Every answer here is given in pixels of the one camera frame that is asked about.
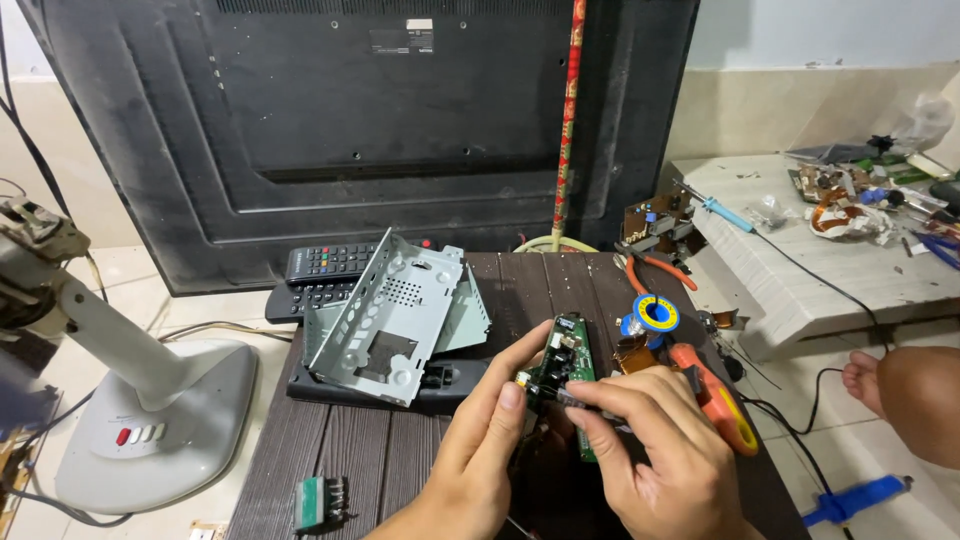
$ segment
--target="red fan button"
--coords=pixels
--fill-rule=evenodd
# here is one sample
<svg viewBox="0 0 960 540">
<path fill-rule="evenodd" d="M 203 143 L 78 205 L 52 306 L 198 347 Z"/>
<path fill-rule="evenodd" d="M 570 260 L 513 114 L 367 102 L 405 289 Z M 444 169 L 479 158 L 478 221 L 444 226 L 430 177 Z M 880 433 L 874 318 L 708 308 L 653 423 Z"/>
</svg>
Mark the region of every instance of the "red fan button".
<svg viewBox="0 0 960 540">
<path fill-rule="evenodd" d="M 127 439 L 130 438 L 130 428 L 123 428 L 120 430 L 120 434 L 117 435 L 117 446 L 123 446 L 127 444 Z"/>
</svg>

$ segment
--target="red pole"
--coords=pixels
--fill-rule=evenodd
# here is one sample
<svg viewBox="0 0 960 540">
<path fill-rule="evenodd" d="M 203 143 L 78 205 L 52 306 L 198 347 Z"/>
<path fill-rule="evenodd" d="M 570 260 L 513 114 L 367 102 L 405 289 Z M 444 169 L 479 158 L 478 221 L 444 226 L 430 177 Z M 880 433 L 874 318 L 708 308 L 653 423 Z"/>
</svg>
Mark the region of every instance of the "red pole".
<svg viewBox="0 0 960 540">
<path fill-rule="evenodd" d="M 557 171 L 557 201 L 553 213 L 553 251 L 560 251 L 560 238 L 566 225 L 566 182 L 570 172 L 570 146 L 573 143 L 573 120 L 577 112 L 577 82 L 580 78 L 580 54 L 584 44 L 584 20 L 587 0 L 573 2 L 573 28 L 570 31 L 570 59 L 566 70 L 564 100 L 564 132 L 560 140 L 560 166 Z"/>
</svg>

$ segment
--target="table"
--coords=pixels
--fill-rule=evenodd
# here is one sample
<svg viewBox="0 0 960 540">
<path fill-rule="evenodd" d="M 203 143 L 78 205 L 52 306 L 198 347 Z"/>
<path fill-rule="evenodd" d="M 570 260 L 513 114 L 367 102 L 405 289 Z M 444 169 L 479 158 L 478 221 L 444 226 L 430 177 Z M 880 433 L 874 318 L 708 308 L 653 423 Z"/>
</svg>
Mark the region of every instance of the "table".
<svg viewBox="0 0 960 540">
<path fill-rule="evenodd" d="M 636 294 L 612 255 L 468 254 L 493 327 L 486 344 L 464 357 L 490 358 L 555 313 L 579 311 L 590 323 L 589 340 L 598 375 L 613 369 L 615 319 L 629 312 Z M 665 272 L 644 266 L 650 287 L 673 301 L 682 315 L 678 341 L 697 347 L 723 378 L 721 360 L 696 316 L 683 286 Z M 408 504 L 427 479 L 448 417 L 426 417 L 347 406 L 297 402 L 284 395 L 301 340 L 295 340 L 244 482 L 227 540 L 293 538 L 291 494 L 296 481 L 345 475 L 352 516 L 320 538 L 362 538 Z M 546 540 L 629 538 L 603 499 L 594 465 L 568 463 L 566 472 L 542 471 L 542 484 L 514 493 L 512 515 Z M 737 457 L 743 510 L 767 538 L 809 539 L 770 455 L 762 447 L 753 458 Z M 563 480 L 566 491 L 554 486 Z M 531 504 L 533 500 L 547 504 Z M 517 507 L 540 508 L 518 513 Z M 506 525 L 498 538 L 518 539 Z"/>
<path fill-rule="evenodd" d="M 800 216 L 811 206 L 787 176 L 797 162 L 785 156 L 686 160 L 673 166 L 674 176 L 737 212 L 768 194 Z M 901 228 L 917 225 L 905 216 L 897 222 Z M 713 213 L 697 211 L 693 223 L 764 311 L 740 336 L 740 345 L 754 359 L 771 358 L 778 348 L 805 337 L 871 326 L 862 307 L 815 281 L 762 239 Z M 884 247 L 831 241 L 814 235 L 805 222 L 767 237 L 863 302 L 881 324 L 960 313 L 960 302 L 954 300 L 960 297 L 960 273 L 931 254 L 909 258 L 897 238 Z"/>
</svg>

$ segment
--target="person's foot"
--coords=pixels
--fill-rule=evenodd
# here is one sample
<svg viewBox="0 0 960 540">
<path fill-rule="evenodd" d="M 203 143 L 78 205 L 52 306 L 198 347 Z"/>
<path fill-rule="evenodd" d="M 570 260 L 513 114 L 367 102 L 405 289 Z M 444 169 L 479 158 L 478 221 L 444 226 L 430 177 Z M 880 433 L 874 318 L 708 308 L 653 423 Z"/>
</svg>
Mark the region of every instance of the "person's foot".
<svg viewBox="0 0 960 540">
<path fill-rule="evenodd" d="M 851 396 L 860 400 L 876 416 L 886 420 L 880 406 L 880 390 L 876 385 L 876 366 L 879 360 L 863 351 L 850 353 L 850 363 L 843 368 L 843 385 Z"/>
</svg>

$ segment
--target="green circuit board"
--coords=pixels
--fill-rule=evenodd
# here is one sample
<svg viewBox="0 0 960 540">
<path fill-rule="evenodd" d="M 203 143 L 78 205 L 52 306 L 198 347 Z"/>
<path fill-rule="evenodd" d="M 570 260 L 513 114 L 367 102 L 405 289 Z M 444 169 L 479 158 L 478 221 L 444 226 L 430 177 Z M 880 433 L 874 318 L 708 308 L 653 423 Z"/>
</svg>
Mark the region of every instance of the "green circuit board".
<svg viewBox="0 0 960 540">
<path fill-rule="evenodd" d="M 566 380 L 596 380 L 587 322 L 576 313 L 554 319 L 553 329 L 543 350 L 543 362 L 516 376 L 516 382 L 527 390 L 528 422 L 525 434 L 531 432 L 540 419 L 543 402 L 556 396 Z M 577 429 L 577 444 L 580 447 L 580 459 L 595 463 L 593 448 L 587 441 L 587 435 L 580 429 Z"/>
</svg>

